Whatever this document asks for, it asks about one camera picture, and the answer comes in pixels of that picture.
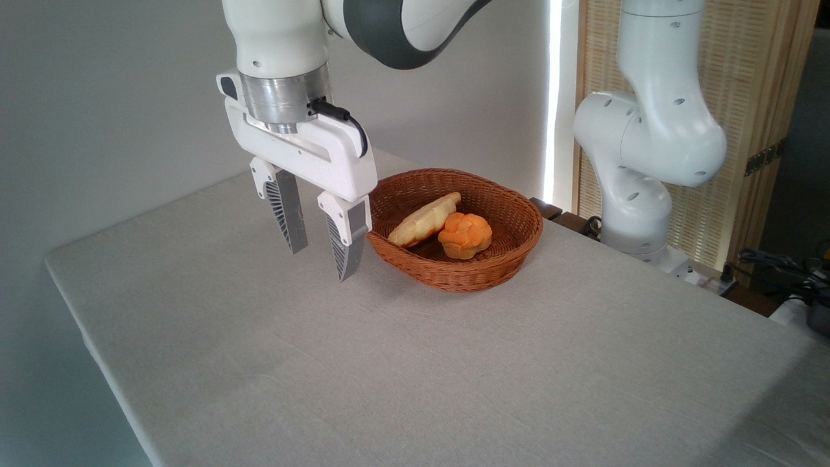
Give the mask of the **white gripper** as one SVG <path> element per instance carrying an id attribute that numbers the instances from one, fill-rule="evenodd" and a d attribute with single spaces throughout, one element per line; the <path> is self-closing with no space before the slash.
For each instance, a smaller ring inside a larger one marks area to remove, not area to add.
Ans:
<path id="1" fill-rule="evenodd" d="M 234 138 L 257 156 L 251 161 L 257 194 L 270 204 L 288 248 L 297 254 L 308 245 L 296 175 L 326 190 L 317 203 L 326 215 L 338 278 L 341 283 L 350 278 L 372 230 L 365 195 L 377 185 L 374 156 L 362 145 L 359 130 L 321 115 L 298 123 L 295 133 L 281 134 L 249 115 L 237 70 L 218 74 L 217 89 L 225 95 Z"/>

